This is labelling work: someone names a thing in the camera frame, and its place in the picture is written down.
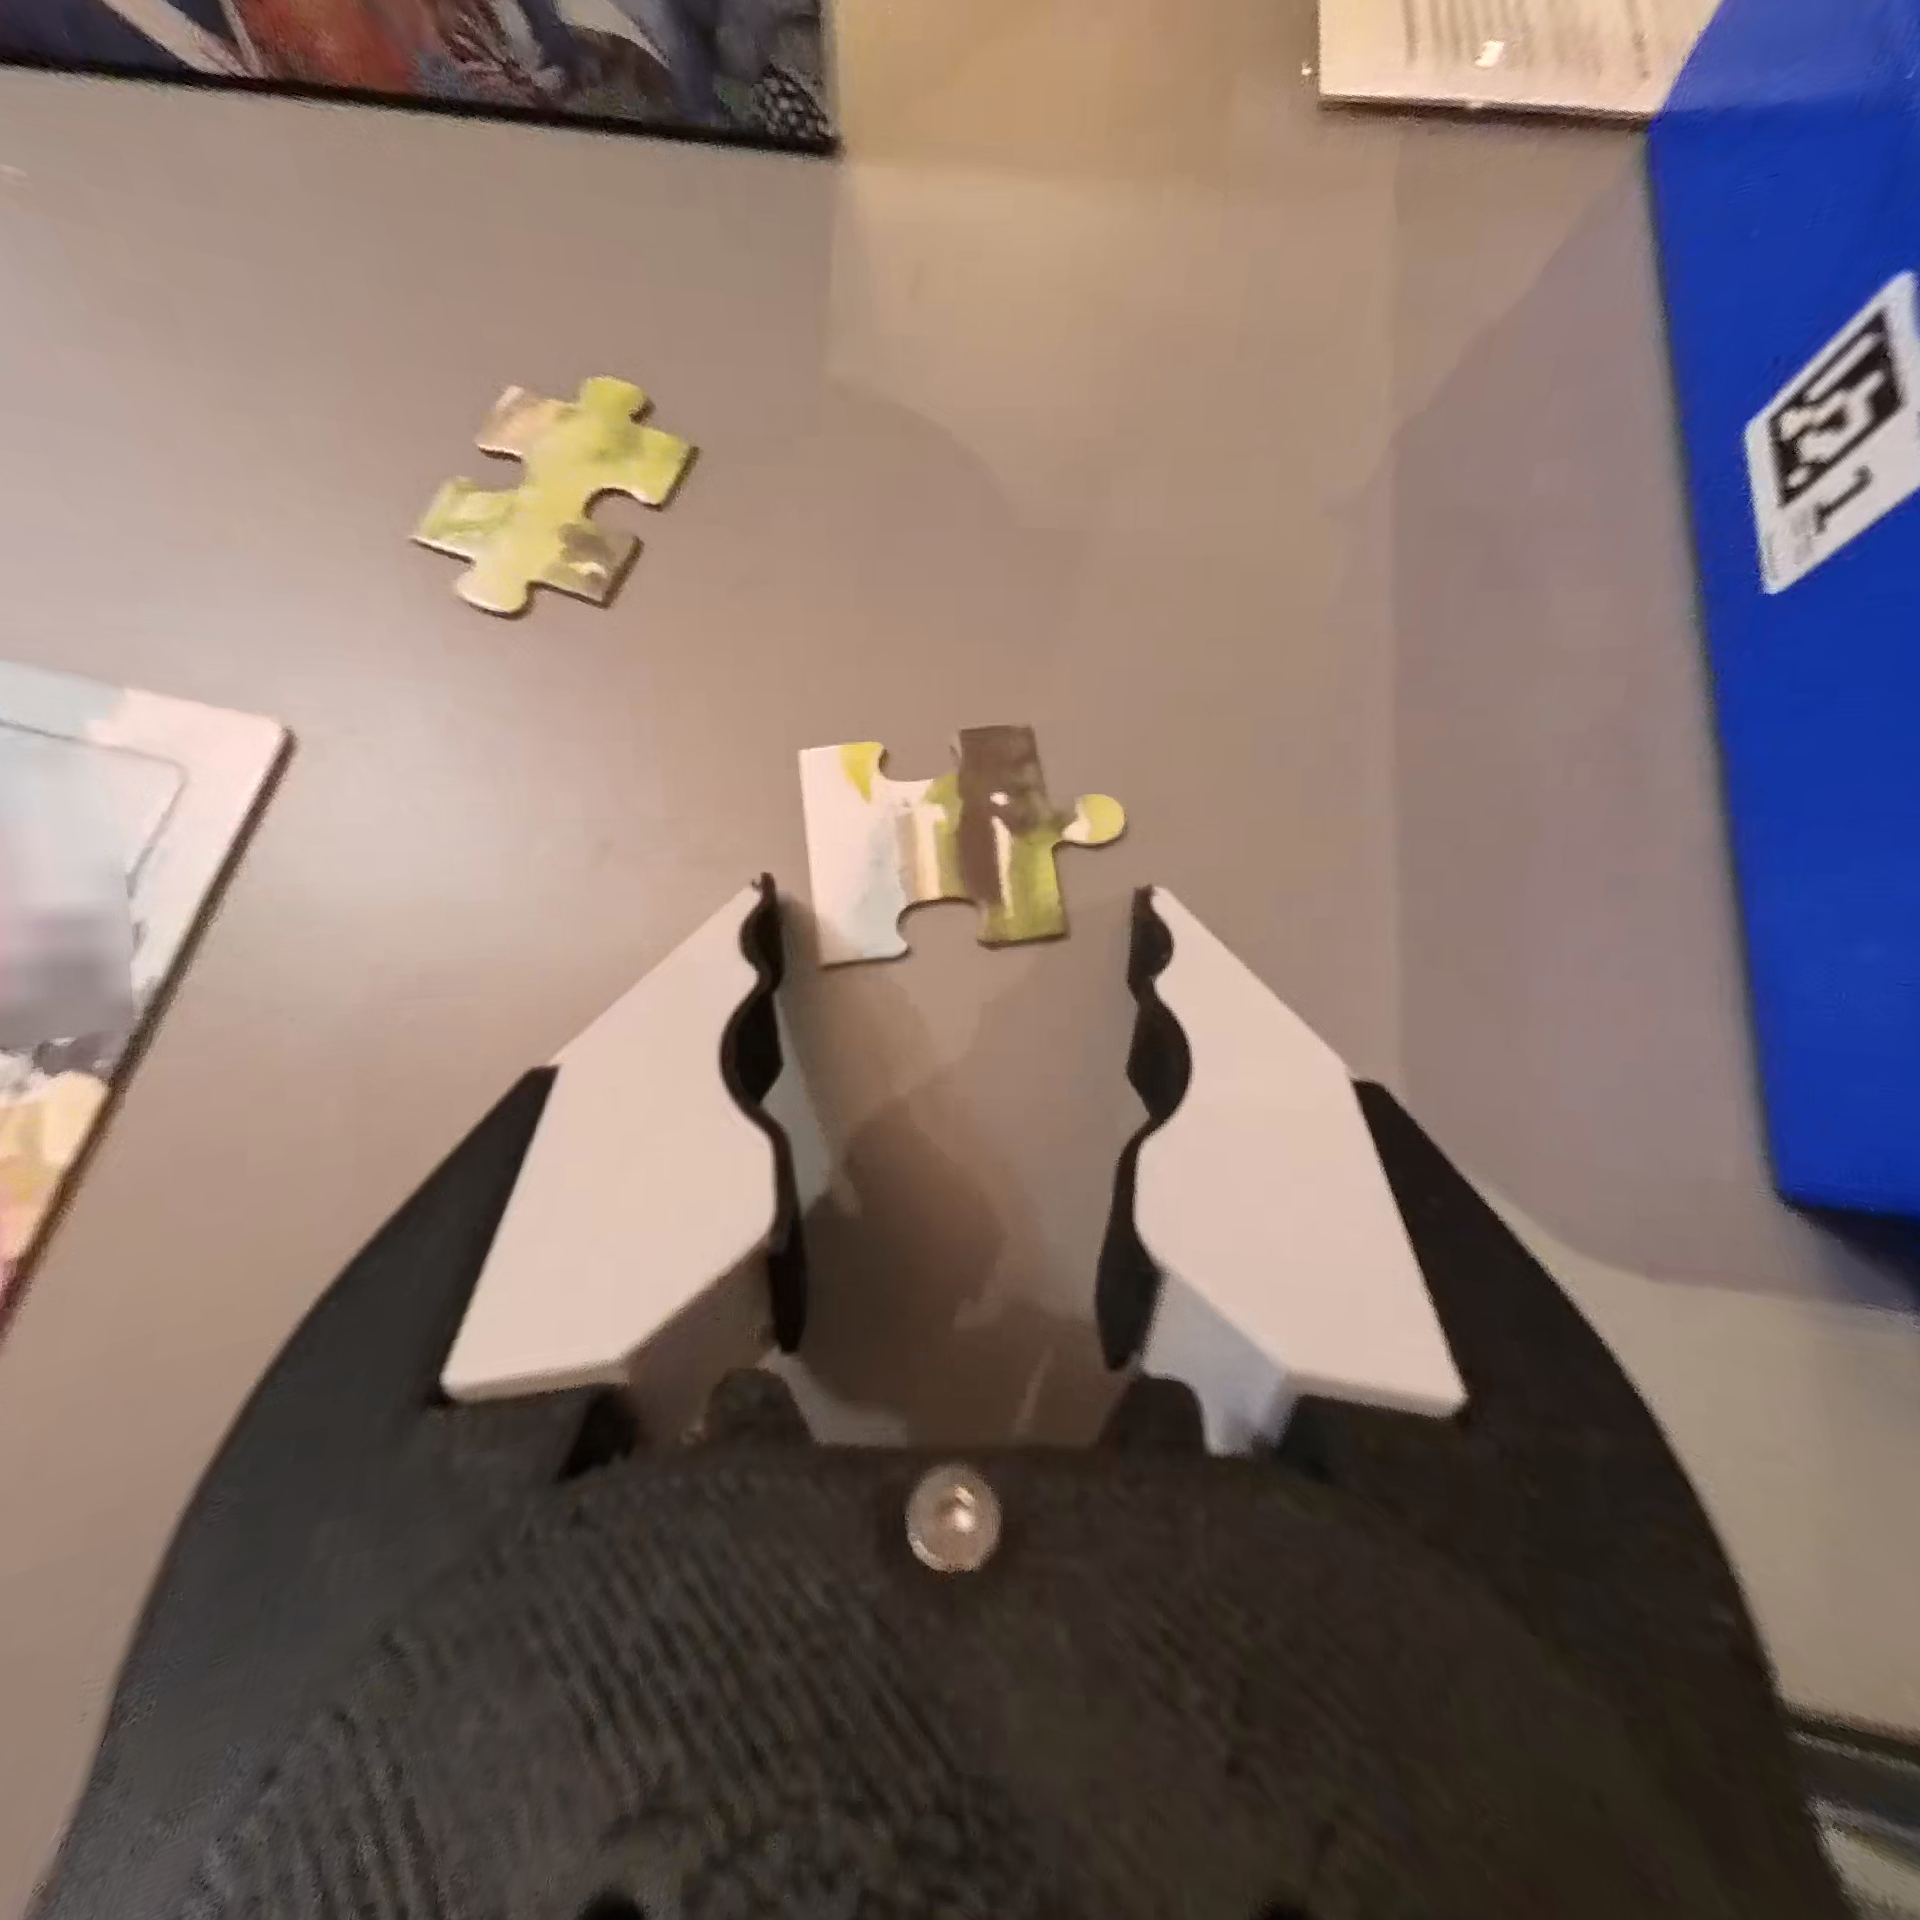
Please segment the printed picture puzzle box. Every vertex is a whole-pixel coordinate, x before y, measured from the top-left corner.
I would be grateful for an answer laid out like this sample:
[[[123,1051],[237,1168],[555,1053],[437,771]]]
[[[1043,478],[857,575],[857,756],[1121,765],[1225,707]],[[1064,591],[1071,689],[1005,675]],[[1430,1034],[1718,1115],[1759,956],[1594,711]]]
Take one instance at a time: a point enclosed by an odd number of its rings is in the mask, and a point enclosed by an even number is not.
[[[10,67],[840,144],[817,2],[6,2]]]

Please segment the white paper sheet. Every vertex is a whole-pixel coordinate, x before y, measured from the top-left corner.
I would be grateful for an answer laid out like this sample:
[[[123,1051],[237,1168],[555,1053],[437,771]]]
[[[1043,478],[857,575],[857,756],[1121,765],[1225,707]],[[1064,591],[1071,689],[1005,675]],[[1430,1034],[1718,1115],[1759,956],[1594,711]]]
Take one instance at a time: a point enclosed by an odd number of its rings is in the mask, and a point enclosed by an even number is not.
[[[1320,2],[1322,103],[1643,125],[1715,2]]]

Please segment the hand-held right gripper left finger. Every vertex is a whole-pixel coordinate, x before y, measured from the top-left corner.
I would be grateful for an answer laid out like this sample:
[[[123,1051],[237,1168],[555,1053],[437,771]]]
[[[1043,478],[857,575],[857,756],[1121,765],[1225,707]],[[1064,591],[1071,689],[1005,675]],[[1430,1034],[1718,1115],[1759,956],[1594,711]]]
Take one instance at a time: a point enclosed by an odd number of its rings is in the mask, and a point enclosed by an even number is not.
[[[701,1405],[731,1371],[798,1355],[817,1127],[785,1058],[784,976],[779,889],[753,877],[551,1057],[446,1401]]]

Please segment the white and green puzzle piece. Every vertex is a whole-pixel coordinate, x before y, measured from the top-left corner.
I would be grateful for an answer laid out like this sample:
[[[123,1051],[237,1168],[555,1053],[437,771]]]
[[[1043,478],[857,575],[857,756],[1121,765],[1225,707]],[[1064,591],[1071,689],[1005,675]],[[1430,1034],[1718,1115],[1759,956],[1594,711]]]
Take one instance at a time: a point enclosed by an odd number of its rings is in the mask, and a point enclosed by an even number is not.
[[[1109,794],[1051,800],[1029,726],[957,732],[950,768],[926,781],[891,776],[877,741],[807,747],[798,784],[823,966],[903,956],[902,921],[935,904],[969,906],[985,948],[1062,941],[1058,853],[1105,848],[1127,828]]]

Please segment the yellow-green puzzle piece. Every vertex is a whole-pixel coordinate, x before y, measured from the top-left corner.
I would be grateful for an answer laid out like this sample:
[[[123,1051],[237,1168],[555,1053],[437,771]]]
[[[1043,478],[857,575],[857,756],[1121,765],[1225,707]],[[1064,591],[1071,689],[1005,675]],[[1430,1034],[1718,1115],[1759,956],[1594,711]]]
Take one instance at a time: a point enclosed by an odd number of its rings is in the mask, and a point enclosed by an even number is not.
[[[639,541],[596,520],[596,505],[623,498],[666,509],[698,449],[651,424],[642,387],[589,376],[571,396],[503,389],[475,431],[479,452],[515,463],[518,482],[485,488],[446,478],[410,541],[462,564],[455,594],[497,619],[524,617],[538,593],[606,607],[639,553]]]

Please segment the blue plastic bin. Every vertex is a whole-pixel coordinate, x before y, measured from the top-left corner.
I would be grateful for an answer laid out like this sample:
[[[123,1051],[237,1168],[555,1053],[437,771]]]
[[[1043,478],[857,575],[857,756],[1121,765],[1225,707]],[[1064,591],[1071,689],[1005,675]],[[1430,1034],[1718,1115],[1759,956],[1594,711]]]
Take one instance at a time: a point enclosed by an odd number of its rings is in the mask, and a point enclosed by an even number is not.
[[[1916,4],[1720,4],[1643,165],[1774,1186],[1916,1221]]]

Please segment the dinosaur jigsaw puzzle board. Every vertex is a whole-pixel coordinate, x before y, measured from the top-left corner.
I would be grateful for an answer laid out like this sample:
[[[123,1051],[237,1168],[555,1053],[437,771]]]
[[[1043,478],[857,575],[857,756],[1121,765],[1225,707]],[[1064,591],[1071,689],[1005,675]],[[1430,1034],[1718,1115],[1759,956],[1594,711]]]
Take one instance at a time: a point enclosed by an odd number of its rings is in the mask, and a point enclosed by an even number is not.
[[[4,1315],[292,748],[273,719],[4,662]]]

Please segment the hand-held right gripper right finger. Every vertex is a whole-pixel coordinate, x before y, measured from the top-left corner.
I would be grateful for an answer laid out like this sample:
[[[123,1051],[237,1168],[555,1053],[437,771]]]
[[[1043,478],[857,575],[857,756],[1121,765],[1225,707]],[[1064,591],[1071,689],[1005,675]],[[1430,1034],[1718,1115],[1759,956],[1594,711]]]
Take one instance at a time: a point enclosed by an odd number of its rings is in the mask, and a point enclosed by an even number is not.
[[[1450,1421],[1468,1386],[1339,1055],[1177,897],[1132,900],[1123,1143],[1096,1262],[1116,1374],[1244,1456],[1307,1401]]]

